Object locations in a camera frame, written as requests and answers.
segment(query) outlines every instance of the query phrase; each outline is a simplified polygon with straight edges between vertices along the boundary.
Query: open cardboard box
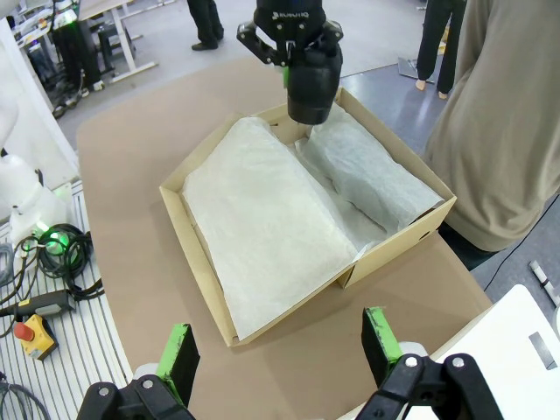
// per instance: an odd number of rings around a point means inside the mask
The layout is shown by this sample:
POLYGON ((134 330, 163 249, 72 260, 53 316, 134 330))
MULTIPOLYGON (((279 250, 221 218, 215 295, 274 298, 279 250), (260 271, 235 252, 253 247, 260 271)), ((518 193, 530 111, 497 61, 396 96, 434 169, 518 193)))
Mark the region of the open cardboard box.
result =
MULTIPOLYGON (((202 296, 228 346, 247 344, 254 340, 335 281, 346 288, 379 269, 435 232, 455 202, 456 198, 453 193, 422 159, 345 89, 338 92, 336 102, 373 134, 396 162, 431 187, 444 199, 444 202, 398 234, 369 250, 361 259, 345 268, 282 316, 274 319, 246 339, 239 341, 208 246, 182 194, 187 175, 202 165, 232 126, 242 118, 241 115, 232 117, 230 121, 203 140, 159 188, 202 296)), ((307 126, 292 121, 288 116, 286 105, 264 111, 256 116, 266 120, 276 136, 285 144, 293 144, 305 136, 307 126)))

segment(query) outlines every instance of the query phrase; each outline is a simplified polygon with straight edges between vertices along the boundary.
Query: sleeve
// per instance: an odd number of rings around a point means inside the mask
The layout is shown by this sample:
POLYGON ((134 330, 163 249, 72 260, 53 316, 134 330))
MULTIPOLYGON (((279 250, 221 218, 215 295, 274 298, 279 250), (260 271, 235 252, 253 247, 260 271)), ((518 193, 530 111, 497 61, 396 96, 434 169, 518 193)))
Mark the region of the sleeve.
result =
POLYGON ((480 56, 493 5, 494 0, 467 0, 459 38, 456 83, 473 69, 480 56))

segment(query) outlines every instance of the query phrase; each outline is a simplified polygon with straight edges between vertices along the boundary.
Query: person's leg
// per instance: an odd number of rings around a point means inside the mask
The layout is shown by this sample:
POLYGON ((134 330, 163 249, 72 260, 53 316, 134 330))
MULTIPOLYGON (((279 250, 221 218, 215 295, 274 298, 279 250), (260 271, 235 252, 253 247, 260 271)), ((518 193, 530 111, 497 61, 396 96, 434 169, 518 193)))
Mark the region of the person's leg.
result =
POLYGON ((452 13, 449 1, 430 0, 428 2, 426 17, 423 21, 422 43, 416 62, 416 70, 420 81, 427 81, 434 73, 439 43, 444 36, 447 21, 452 13))
POLYGON ((445 46, 444 61, 441 64, 439 79, 437 80, 437 90, 445 95, 452 90, 453 82, 455 80, 457 50, 459 49, 459 34, 461 33, 465 7, 466 2, 464 0, 455 0, 455 7, 453 8, 453 13, 451 14, 451 24, 449 25, 449 35, 445 46))
POLYGON ((192 19, 199 30, 200 44, 193 45, 192 49, 201 51, 218 48, 218 39, 212 29, 210 20, 210 0, 186 0, 191 11, 192 19))
POLYGON ((478 249, 445 222, 439 227, 438 232, 469 271, 476 269, 484 261, 497 254, 478 249))
POLYGON ((213 35, 221 41, 224 39, 224 27, 221 25, 220 16, 218 15, 218 7, 214 0, 210 0, 208 9, 210 12, 210 22, 212 24, 213 35))

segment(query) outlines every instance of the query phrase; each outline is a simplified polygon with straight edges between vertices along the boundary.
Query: white table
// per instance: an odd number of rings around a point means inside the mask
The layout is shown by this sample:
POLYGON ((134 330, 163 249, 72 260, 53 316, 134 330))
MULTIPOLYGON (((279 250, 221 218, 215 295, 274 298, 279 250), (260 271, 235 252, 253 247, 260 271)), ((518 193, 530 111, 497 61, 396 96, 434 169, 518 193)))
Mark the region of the white table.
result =
MULTIPOLYGON (((505 419, 560 418, 560 368, 554 365, 560 364, 560 341, 525 286, 514 286, 431 358, 442 363, 460 353, 477 361, 505 419), (537 347, 554 361, 543 360, 537 347)), ((362 407, 339 420, 354 420, 362 407)), ((406 418, 437 419, 427 407, 413 407, 406 418)))
POLYGON ((119 40, 121 41, 121 48, 124 52, 124 58, 126 59, 126 63, 129 67, 129 71, 127 73, 119 74, 118 76, 114 77, 112 82, 118 82, 122 79, 126 79, 134 74, 138 74, 143 72, 144 70, 148 70, 152 67, 158 65, 155 61, 151 61, 147 64, 143 64, 141 66, 137 66, 134 61, 134 57, 132 56, 132 51, 130 50, 129 40, 126 37, 126 33, 124 32, 123 28, 123 18, 119 15, 118 8, 125 7, 130 0, 81 0, 80 1, 80 15, 78 16, 79 20, 87 20, 95 15, 99 15, 100 13, 104 13, 106 11, 110 11, 111 15, 113 16, 113 20, 115 21, 116 32, 119 36, 119 40))

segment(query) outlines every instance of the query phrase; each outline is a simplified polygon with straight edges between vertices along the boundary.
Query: brown work surface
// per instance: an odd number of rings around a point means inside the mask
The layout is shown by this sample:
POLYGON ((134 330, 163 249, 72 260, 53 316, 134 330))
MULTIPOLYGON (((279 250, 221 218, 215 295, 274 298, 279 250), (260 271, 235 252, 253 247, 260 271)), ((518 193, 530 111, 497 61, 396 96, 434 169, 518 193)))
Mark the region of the brown work surface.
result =
POLYGON ((383 306, 399 340, 432 352, 490 305, 434 234, 355 286, 327 288, 250 345, 226 347, 158 187, 228 115, 285 102, 281 85, 242 59, 126 101, 78 135, 97 262, 130 365, 157 361, 172 324, 192 324, 201 361, 190 408, 201 419, 337 418, 375 386, 361 349, 365 306, 383 306))

